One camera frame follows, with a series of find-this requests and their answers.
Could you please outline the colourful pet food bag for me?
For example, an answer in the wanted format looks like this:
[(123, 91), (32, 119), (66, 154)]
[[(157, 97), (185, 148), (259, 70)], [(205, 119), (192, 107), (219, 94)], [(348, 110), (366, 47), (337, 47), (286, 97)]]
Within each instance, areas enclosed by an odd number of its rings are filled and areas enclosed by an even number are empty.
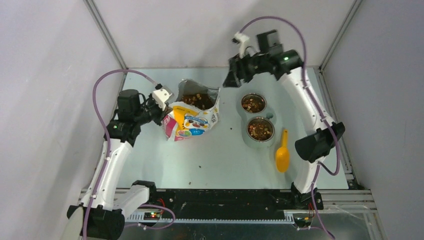
[[(198, 109), (181, 101), (184, 95), (207, 94), (214, 106), (207, 110)], [(198, 137), (210, 131), (220, 117), (220, 87), (207, 86), (193, 79), (183, 79), (178, 84), (178, 95), (168, 105), (162, 120), (162, 129), (168, 141), (182, 141)]]

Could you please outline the yellow plastic scoop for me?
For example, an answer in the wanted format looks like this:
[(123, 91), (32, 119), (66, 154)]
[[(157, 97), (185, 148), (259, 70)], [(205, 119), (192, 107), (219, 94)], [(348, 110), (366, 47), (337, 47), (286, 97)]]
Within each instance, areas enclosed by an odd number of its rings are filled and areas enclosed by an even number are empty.
[(290, 166), (290, 151), (288, 149), (289, 131), (284, 129), (281, 134), (281, 146), (275, 152), (275, 166), (278, 172), (285, 173)]

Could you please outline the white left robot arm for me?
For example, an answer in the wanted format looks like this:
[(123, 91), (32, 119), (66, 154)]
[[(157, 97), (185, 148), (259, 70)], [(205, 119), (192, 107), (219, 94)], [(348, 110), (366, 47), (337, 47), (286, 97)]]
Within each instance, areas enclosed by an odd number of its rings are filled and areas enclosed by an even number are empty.
[(127, 218), (138, 207), (156, 206), (158, 194), (151, 181), (136, 181), (122, 196), (116, 197), (115, 194), (141, 126), (150, 122), (160, 124), (172, 96), (170, 90), (160, 85), (149, 96), (135, 89), (119, 93), (112, 119), (103, 125), (104, 142), (93, 178), (80, 203), (68, 208), (68, 224), (61, 239), (117, 240)]

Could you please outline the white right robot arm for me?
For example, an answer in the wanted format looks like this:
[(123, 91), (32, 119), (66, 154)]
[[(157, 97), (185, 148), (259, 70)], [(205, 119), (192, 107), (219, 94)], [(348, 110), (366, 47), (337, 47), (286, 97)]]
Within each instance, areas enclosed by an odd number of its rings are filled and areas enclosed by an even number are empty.
[(232, 41), (239, 47), (231, 57), (224, 88), (239, 88), (253, 80), (255, 75), (268, 73), (280, 81), (298, 110), (306, 136), (295, 141), (299, 157), (305, 162), (293, 181), (297, 191), (291, 194), (291, 204), (304, 209), (311, 202), (308, 192), (315, 188), (318, 168), (332, 149), (340, 152), (339, 139), (346, 128), (335, 122), (325, 110), (306, 74), (306, 57), (294, 50), (285, 50), (278, 31), (273, 29), (256, 36), (259, 51), (249, 54), (250, 38), (238, 31)]

